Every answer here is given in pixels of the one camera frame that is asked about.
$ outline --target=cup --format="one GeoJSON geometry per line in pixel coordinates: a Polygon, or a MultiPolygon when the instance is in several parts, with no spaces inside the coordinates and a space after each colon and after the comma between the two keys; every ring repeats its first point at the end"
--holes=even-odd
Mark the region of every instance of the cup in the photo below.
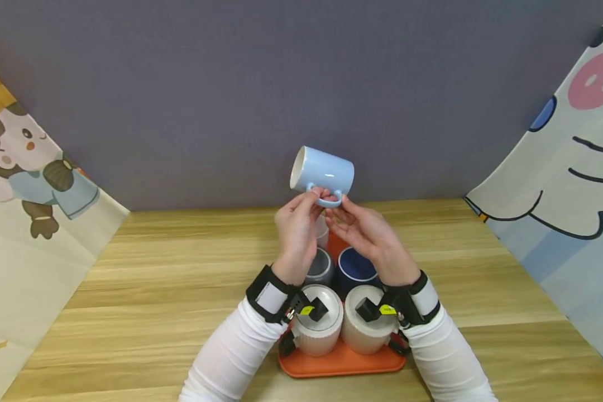
{"type": "Polygon", "coordinates": [[[290,329],[295,346],[305,355],[324,356],[330,353],[338,342],[344,307],[337,293],[324,285],[307,285],[302,288],[310,301],[319,298],[327,308],[319,320],[310,315],[296,315],[290,329]]]}
{"type": "Polygon", "coordinates": [[[335,286],[339,297],[344,300],[351,289],[359,285],[373,285],[382,288],[373,263],[352,247],[339,254],[335,286]]]}
{"type": "Polygon", "coordinates": [[[395,315],[382,315],[372,322],[366,322],[357,312],[357,307],[366,298],[378,304],[383,291],[372,285],[361,285],[348,293],[344,302],[344,322],[341,337],[354,352],[372,355],[389,343],[391,333],[398,331],[398,318],[395,315]]]}
{"type": "Polygon", "coordinates": [[[348,194],[353,185],[355,166],[341,157],[327,154],[310,147],[301,147],[290,173],[290,188],[308,192],[314,186],[331,191],[337,200],[318,199],[323,208],[337,208],[342,195],[348,194]]]}
{"type": "Polygon", "coordinates": [[[306,274],[305,285],[319,284],[330,286],[335,275],[335,264],[328,251],[317,248],[317,254],[310,264],[310,270],[306,274]]]}
{"type": "Polygon", "coordinates": [[[326,249],[328,244],[328,227],[326,225],[326,217],[320,215],[315,221],[315,239],[317,240],[317,246],[326,249]]]}

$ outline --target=cartoon banner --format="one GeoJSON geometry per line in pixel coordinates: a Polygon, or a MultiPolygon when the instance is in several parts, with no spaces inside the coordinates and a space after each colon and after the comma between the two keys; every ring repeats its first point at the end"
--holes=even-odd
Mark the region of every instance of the cartoon banner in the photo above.
{"type": "Polygon", "coordinates": [[[603,27],[467,200],[603,355],[603,27]]]}
{"type": "Polygon", "coordinates": [[[0,82],[0,398],[127,213],[0,82]]]}

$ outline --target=gray wall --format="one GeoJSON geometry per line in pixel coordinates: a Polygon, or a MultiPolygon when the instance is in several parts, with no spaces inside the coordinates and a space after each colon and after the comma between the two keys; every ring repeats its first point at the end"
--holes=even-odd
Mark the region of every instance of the gray wall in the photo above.
{"type": "Polygon", "coordinates": [[[4,1],[0,78],[133,210],[281,204],[297,149],[359,200],[465,194],[603,22],[603,0],[4,1]]]}

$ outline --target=navy blue cup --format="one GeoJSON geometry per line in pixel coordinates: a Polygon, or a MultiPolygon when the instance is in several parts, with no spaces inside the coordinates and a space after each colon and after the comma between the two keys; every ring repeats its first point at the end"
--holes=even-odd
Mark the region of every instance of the navy blue cup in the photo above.
{"type": "Polygon", "coordinates": [[[354,248],[345,248],[338,258],[338,270],[335,272],[335,292],[345,300],[348,292],[359,285],[373,285],[382,288],[373,263],[354,248]]]}

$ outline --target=white sleeve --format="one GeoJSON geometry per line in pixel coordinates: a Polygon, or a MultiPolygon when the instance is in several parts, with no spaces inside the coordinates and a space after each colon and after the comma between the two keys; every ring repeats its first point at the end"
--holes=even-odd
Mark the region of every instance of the white sleeve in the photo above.
{"type": "Polygon", "coordinates": [[[265,322],[244,297],[201,347],[179,402],[239,401],[286,328],[265,322]]]}
{"type": "Polygon", "coordinates": [[[428,324],[402,332],[435,402],[497,402],[478,359],[444,307],[428,324]]]}

